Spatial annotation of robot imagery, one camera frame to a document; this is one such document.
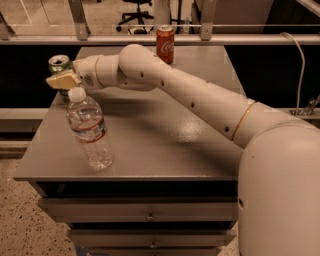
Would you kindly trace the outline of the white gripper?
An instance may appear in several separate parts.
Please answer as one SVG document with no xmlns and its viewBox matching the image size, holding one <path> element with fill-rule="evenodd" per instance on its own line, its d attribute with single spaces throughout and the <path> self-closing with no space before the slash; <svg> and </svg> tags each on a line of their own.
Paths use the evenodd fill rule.
<svg viewBox="0 0 320 256">
<path fill-rule="evenodd" d="M 48 77 L 46 82 L 53 89 L 69 90 L 78 87 L 80 83 L 88 90 L 102 89 L 96 73 L 96 64 L 99 58 L 100 55 L 93 55 L 75 60 L 73 62 L 75 72 L 73 70 L 62 71 Z"/>
</svg>

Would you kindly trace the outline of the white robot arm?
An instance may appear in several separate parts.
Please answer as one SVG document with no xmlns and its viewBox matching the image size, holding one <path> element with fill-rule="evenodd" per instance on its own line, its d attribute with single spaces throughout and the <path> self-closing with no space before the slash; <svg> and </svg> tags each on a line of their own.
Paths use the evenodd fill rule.
<svg viewBox="0 0 320 256">
<path fill-rule="evenodd" d="M 76 61 L 56 55 L 49 65 L 55 89 L 159 88 L 241 147 L 241 256 L 320 256 L 319 128 L 178 70 L 138 44 Z"/>
</svg>

